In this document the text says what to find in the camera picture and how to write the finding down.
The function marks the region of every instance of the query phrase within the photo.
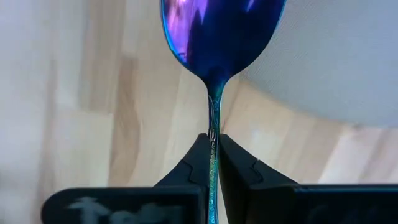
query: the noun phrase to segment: spoon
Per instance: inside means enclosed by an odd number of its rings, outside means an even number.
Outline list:
[[[284,3],[285,0],[160,0],[164,33],[172,53],[207,87],[211,143],[207,223],[218,223],[218,136],[224,86],[265,49]]]

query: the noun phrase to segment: engraved pattern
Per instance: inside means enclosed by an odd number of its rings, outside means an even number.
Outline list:
[[[209,208],[208,223],[218,223],[217,212],[217,179],[218,179],[218,137],[220,135],[221,97],[212,99],[209,96],[209,139],[211,144],[209,173]]]

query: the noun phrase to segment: spoon neck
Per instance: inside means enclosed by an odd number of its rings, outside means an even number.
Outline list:
[[[209,101],[209,137],[211,132],[219,135],[221,118],[221,96],[208,96]]]

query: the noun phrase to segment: wooden floor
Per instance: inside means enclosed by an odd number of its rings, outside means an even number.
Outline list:
[[[154,185],[206,132],[205,87],[172,57],[158,1],[0,0],[0,49],[0,223],[38,223],[69,187]],[[290,110],[239,77],[222,129],[299,182],[398,181],[397,130]]]

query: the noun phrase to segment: black plastic tool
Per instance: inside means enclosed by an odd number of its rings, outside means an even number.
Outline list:
[[[220,181],[229,224],[398,223],[398,185],[299,185],[223,134]],[[206,223],[210,143],[148,188],[69,189],[50,197],[44,224]]]

